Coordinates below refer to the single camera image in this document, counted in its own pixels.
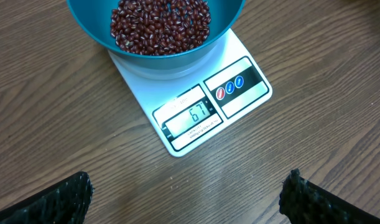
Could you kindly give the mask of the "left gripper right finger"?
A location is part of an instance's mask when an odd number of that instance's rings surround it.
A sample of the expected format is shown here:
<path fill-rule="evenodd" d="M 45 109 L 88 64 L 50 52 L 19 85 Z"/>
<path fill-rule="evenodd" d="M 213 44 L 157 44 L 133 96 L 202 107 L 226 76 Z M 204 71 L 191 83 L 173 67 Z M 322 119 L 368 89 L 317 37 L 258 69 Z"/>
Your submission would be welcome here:
<path fill-rule="evenodd" d="M 279 212 L 291 224 L 380 224 L 380 218 L 302 178 L 298 169 L 283 181 Z"/>

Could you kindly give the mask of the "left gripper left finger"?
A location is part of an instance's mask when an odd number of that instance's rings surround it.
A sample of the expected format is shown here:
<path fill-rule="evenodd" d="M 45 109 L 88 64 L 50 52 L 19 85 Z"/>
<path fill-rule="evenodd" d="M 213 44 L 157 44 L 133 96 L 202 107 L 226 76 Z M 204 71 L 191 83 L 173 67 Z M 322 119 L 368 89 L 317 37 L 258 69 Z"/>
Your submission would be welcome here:
<path fill-rule="evenodd" d="M 94 188 L 79 171 L 0 211 L 0 224 L 83 224 Z"/>

